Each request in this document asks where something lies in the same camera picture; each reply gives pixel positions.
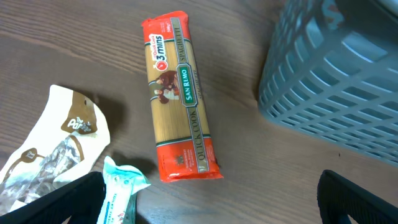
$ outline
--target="gray plastic basket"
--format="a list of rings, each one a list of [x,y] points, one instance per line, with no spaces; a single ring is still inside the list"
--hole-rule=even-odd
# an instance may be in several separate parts
[[[259,109],[278,124],[398,166],[397,29],[376,0],[288,2]]]

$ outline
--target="brown logo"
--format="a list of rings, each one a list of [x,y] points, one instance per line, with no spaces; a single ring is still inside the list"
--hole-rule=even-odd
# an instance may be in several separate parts
[[[21,161],[26,162],[26,163],[31,163],[31,162],[35,161],[36,157],[37,157],[37,149],[32,148],[32,149],[26,150],[24,153],[22,153]]]
[[[96,123],[94,103],[86,96],[74,91],[68,118],[61,129],[69,133],[78,130],[79,134],[90,134],[97,131]]]
[[[37,149],[36,148],[32,148],[32,149],[28,149],[25,152],[23,152],[21,154],[21,158],[17,159],[17,161],[15,161],[10,168],[8,169],[6,176],[4,177],[3,182],[5,182],[11,175],[12,171],[15,169],[15,167],[20,163],[20,162],[26,162],[26,163],[31,163],[33,161],[35,161],[35,159],[37,157],[40,158],[44,158],[44,156],[38,155],[37,154]]]

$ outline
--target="white snack wrapper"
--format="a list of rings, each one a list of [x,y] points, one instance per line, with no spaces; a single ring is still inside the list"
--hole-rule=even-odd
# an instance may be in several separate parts
[[[41,117],[0,171],[0,215],[89,173],[109,142],[101,110],[81,93],[52,85]]]

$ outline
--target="teal wrapper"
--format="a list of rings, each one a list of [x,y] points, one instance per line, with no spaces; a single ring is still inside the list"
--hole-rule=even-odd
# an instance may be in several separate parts
[[[148,179],[133,166],[117,166],[109,156],[104,160],[106,196],[97,224],[134,224],[137,192],[150,186]]]

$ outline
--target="red label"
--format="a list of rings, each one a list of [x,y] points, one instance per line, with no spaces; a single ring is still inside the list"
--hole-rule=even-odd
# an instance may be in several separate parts
[[[167,62],[165,62],[165,61],[158,61],[158,62],[156,62],[155,67],[159,71],[163,72],[164,70],[167,69],[168,65],[167,65]]]
[[[213,179],[222,177],[213,153],[211,138],[205,138],[204,142],[209,166],[209,171],[204,173],[199,173],[198,171],[197,158],[192,140],[157,146],[161,181],[176,181],[178,180],[178,176],[183,177],[183,179]]]
[[[176,11],[156,17],[155,19],[147,19],[142,22],[144,27],[144,41],[150,42],[151,34],[160,34],[165,40],[174,39],[173,26],[170,18],[179,18],[184,38],[191,39],[188,30],[188,15],[183,11]]]

